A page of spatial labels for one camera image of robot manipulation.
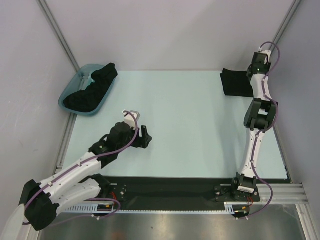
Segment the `black t shirt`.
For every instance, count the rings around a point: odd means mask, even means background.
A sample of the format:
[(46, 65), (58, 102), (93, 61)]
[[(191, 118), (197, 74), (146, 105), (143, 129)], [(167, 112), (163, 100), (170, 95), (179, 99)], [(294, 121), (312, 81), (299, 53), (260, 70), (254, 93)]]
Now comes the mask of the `black t shirt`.
[(223, 69), (220, 74), (225, 96), (253, 98), (253, 88), (246, 71)]

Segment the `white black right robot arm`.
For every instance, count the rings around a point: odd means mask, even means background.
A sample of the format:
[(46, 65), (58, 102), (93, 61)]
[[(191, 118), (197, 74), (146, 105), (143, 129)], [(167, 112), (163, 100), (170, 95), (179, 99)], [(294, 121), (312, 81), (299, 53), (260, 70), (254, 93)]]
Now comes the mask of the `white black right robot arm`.
[(278, 114), (278, 104), (272, 99), (268, 80), (271, 63), (253, 63), (247, 70), (253, 90), (252, 102), (245, 114), (246, 145), (242, 165), (236, 173), (230, 188), (231, 196), (242, 201), (257, 191), (258, 158), (265, 134), (270, 130)]

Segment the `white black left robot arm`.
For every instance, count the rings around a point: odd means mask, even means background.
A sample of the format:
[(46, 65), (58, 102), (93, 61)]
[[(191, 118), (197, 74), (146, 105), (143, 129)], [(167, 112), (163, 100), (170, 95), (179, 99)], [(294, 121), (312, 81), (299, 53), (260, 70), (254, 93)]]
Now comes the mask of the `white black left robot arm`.
[(83, 201), (110, 195), (110, 183), (98, 172), (129, 147), (146, 149), (152, 137), (145, 125), (135, 128), (118, 122), (74, 164), (40, 182), (28, 181), (19, 203), (27, 224), (36, 231), (47, 228), (64, 210)]

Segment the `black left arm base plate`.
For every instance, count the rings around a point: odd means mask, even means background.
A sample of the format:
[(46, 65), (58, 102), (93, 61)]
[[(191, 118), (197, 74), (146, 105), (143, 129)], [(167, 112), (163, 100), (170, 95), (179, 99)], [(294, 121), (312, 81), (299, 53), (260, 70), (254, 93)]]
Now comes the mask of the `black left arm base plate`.
[(125, 184), (110, 184), (101, 189), (99, 198), (110, 198), (124, 202), (127, 200), (127, 186)]

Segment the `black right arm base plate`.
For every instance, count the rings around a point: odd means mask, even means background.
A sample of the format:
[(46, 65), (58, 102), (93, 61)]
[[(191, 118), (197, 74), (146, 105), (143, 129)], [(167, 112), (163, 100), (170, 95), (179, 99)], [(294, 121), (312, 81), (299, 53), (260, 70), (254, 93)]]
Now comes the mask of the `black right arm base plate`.
[(244, 191), (235, 190), (230, 184), (227, 185), (216, 185), (213, 188), (215, 193), (215, 200), (217, 202), (259, 202), (260, 195), (258, 190), (254, 193), (247, 193)]

